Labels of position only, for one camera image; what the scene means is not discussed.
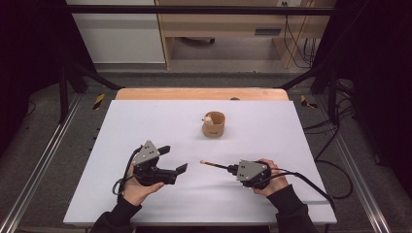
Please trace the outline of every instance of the white cabinet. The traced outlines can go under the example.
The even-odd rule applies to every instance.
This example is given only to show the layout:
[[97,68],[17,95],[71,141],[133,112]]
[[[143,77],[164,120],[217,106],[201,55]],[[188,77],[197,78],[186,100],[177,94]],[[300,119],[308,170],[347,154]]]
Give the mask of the white cabinet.
[[[154,5],[153,0],[66,0],[68,5]],[[155,14],[73,14],[94,63],[164,63]]]

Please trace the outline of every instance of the black sleeve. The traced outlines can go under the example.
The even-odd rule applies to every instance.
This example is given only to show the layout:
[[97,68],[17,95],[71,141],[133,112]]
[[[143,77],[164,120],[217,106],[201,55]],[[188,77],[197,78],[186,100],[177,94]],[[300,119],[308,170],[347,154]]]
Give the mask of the black sleeve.
[[318,232],[308,214],[308,206],[303,204],[294,193],[292,185],[267,196],[278,209],[279,233]]
[[133,227],[130,219],[142,209],[142,206],[133,206],[124,198],[111,212],[106,212],[94,223],[90,233],[131,233]]

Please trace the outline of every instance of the gray floor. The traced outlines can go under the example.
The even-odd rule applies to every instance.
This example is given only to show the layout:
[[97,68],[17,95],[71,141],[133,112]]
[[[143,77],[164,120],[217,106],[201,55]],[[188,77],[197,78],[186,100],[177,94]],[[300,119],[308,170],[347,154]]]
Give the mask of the gray floor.
[[[176,46],[179,49],[175,50],[172,62],[172,65],[175,64],[175,66],[168,71],[151,68],[137,74],[132,71],[119,73],[116,70],[105,70],[102,75],[115,83],[126,86],[273,87],[304,71],[304,69],[297,68],[293,68],[294,71],[280,68],[277,55],[266,51],[273,49],[272,44],[268,43],[267,40],[217,39],[213,46],[202,43],[178,41]],[[254,45],[256,48],[242,50],[245,53],[240,52],[240,49],[244,48],[245,45]],[[236,70],[239,65],[244,70]],[[79,108],[65,132],[63,140],[58,145],[27,209],[19,219],[17,232],[23,232],[22,227],[76,229],[73,226],[63,224],[62,220],[69,205],[68,200],[73,195],[86,166],[110,100],[114,99],[116,95],[115,91],[98,83],[90,80],[87,82],[89,83],[87,94],[70,94],[73,99],[81,97]],[[326,119],[321,108],[312,109],[300,105],[301,94],[305,94],[309,103],[316,103],[320,106],[326,100],[323,95],[311,96],[309,94],[306,88],[309,82],[289,91],[289,96],[295,103],[302,126],[312,125]],[[93,110],[94,101],[100,93],[105,93],[106,97],[100,109]],[[0,191],[2,193],[0,196],[0,219],[2,220],[15,204],[57,127],[59,118],[58,86],[52,85],[35,93],[31,96],[31,102],[36,105],[36,109],[24,119],[13,142],[0,160]],[[313,130],[313,132],[327,129],[328,126]],[[314,155],[321,150],[330,136],[331,132],[307,134],[307,140]],[[365,184],[370,189],[391,231],[412,232],[412,202],[402,190],[391,169],[375,164],[374,152],[357,121],[351,116],[343,118],[339,136],[360,168]],[[332,161],[345,168],[341,146],[337,139],[333,141],[322,155],[322,159]],[[318,168],[326,190],[330,194],[342,195],[347,192],[349,186],[341,173],[324,164],[318,164]],[[354,191],[345,200],[336,200],[338,223],[332,225],[329,232],[375,232],[367,214],[367,206],[362,200],[361,190]]]

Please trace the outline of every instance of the metal bracket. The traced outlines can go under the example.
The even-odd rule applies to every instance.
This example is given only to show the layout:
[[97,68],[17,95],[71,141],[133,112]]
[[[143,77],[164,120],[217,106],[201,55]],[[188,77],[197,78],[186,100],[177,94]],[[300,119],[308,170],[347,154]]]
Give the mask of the metal bracket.
[[267,166],[264,164],[240,160],[236,177],[239,182],[246,182],[252,179],[253,177],[259,175],[266,169]]
[[136,166],[159,156],[160,152],[157,150],[152,141],[148,140],[140,151],[134,156],[132,164],[133,166]]

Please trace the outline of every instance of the wooden cup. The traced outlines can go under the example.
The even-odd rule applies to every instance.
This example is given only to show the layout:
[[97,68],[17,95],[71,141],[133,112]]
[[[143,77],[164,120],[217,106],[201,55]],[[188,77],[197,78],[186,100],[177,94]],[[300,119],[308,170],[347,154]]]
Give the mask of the wooden cup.
[[219,138],[224,132],[225,117],[221,112],[209,112],[205,116],[210,116],[213,123],[203,122],[202,131],[208,138]]

